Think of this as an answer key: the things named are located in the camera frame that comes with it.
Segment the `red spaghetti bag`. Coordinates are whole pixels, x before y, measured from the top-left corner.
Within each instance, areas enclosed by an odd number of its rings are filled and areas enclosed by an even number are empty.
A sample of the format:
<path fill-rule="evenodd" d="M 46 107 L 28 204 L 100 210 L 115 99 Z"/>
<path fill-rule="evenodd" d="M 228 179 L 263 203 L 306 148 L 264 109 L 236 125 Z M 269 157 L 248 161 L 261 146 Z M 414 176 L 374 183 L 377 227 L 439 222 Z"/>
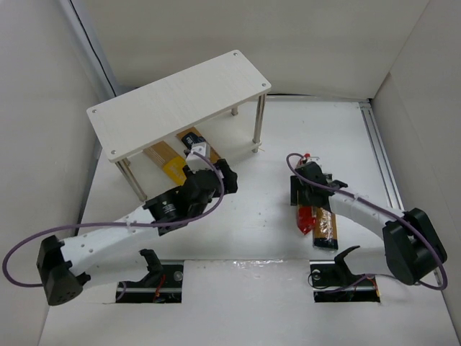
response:
<path fill-rule="evenodd" d="M 296 222 L 304 235 L 315 229 L 316 221 L 316 207 L 309 200 L 308 192 L 308 186 L 299 179 L 296 192 Z"/>

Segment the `yellow-ended spaghetti bag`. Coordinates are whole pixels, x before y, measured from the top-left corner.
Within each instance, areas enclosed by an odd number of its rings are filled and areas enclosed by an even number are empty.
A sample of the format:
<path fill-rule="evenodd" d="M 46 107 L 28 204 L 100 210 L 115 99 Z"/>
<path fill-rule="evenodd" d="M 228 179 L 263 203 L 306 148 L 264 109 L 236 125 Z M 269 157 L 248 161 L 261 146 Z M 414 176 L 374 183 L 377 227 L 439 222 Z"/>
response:
<path fill-rule="evenodd" d="M 186 180 L 183 167 L 185 159 L 168 143 L 160 141 L 143 150 L 143 153 L 158 166 L 176 185 L 183 185 Z"/>

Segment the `dark-ended spaghetti bag with barcode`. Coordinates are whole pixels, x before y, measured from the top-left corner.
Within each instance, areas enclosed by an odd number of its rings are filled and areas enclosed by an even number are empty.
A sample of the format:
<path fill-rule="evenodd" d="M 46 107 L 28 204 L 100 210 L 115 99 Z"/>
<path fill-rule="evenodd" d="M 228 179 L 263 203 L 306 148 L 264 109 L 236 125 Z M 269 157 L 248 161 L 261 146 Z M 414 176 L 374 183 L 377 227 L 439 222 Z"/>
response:
<path fill-rule="evenodd" d="M 339 248 L 336 216 L 322 208 L 315 212 L 313 246 L 331 251 Z"/>

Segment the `blue-label spaghetti bag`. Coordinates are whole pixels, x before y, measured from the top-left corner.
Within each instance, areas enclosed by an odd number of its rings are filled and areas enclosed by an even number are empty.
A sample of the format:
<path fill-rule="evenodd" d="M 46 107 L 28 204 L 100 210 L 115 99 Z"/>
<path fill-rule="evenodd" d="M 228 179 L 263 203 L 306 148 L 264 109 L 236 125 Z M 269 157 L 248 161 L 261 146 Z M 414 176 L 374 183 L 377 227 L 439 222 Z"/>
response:
<path fill-rule="evenodd" d="M 191 127 L 186 130 L 183 130 L 176 134 L 176 137 L 188 148 L 191 149 L 193 144 L 207 142 L 207 140 L 202 136 L 201 132 L 196 129 L 196 127 Z M 212 163 L 215 163 L 217 160 L 221 159 L 217 151 L 211 146 L 210 147 L 210 160 Z"/>

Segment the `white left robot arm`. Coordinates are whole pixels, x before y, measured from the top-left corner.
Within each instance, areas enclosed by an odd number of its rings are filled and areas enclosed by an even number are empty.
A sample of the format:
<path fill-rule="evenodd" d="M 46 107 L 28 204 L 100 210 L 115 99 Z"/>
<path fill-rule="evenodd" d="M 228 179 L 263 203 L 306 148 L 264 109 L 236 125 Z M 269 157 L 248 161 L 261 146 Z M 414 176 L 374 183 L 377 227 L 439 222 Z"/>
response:
<path fill-rule="evenodd" d="M 43 239 L 37 269 L 50 306 L 85 290 L 131 281 L 158 284 L 164 260 L 271 260 L 304 254 L 290 207 L 290 171 L 261 161 L 241 177 L 229 169 L 193 174 L 109 226 Z"/>

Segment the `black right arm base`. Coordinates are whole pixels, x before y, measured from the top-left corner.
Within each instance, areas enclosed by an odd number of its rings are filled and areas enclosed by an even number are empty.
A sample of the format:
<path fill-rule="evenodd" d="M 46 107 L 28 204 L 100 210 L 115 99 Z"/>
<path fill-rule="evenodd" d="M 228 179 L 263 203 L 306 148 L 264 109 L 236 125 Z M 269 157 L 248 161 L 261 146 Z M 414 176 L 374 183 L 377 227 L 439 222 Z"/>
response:
<path fill-rule="evenodd" d="M 353 274 L 346 264 L 349 247 L 330 260 L 310 261 L 308 283 L 316 303 L 379 303 L 380 294 L 373 275 Z"/>

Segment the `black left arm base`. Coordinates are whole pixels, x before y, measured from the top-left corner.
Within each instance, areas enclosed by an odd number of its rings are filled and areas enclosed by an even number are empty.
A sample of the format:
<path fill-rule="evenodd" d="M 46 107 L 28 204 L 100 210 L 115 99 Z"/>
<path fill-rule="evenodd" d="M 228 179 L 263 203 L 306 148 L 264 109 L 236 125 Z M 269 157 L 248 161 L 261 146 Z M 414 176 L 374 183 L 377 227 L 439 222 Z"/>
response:
<path fill-rule="evenodd" d="M 151 284 L 120 282 L 115 293 L 116 303 L 181 303 L 184 279 L 183 262 L 165 262 L 163 273 Z"/>

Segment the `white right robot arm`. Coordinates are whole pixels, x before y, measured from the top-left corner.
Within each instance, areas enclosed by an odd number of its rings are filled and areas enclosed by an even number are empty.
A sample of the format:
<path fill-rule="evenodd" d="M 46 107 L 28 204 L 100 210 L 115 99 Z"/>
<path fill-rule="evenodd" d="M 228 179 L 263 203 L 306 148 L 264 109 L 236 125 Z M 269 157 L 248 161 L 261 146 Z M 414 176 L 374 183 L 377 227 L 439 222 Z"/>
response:
<path fill-rule="evenodd" d="M 321 167 L 306 161 L 292 170 L 302 199 L 317 208 L 343 216 L 380 237 L 385 261 L 394 278 L 406 285 L 421 281 L 431 271 L 443 268 L 446 250 L 428 215 L 385 208 L 353 193 L 339 180 L 328 180 Z"/>

